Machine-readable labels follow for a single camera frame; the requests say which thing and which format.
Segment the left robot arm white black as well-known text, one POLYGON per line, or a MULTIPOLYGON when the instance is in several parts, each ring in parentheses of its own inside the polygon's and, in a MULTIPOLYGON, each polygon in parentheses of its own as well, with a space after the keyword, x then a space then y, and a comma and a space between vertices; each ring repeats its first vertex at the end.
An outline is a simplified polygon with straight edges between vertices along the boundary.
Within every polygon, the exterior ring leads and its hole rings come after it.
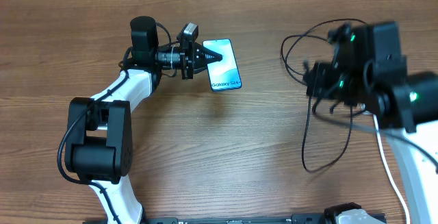
POLYGON ((105 223, 146 223, 146 212, 129 179, 133 163, 131 114, 157 89, 165 70, 191 79, 222 55, 198 44, 198 25, 187 23, 176 41, 160 45, 161 24, 149 16, 131 20, 131 41, 119 63, 120 75, 92 97, 75 97, 57 151, 61 176, 91 187, 101 202, 105 223))

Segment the Galaxy S24+ smartphone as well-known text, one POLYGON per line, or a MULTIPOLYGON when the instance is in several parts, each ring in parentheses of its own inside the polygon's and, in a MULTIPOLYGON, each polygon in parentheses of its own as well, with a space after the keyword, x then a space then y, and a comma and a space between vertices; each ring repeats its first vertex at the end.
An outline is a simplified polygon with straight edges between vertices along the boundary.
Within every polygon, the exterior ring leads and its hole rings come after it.
POLYGON ((222 55, 221 61, 207 65, 211 89, 214 92, 242 87, 231 40, 228 38, 203 41, 203 46, 222 55))

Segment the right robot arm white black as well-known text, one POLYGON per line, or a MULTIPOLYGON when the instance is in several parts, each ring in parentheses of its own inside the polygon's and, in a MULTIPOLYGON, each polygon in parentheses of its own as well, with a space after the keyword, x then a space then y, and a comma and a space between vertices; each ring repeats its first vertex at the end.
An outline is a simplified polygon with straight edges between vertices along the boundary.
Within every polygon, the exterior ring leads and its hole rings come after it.
POLYGON ((363 104, 372 127, 346 127, 386 138, 398 163, 412 223, 437 222, 437 74, 408 74, 395 21, 344 23, 328 33, 330 63, 317 62, 303 77, 307 96, 363 104))

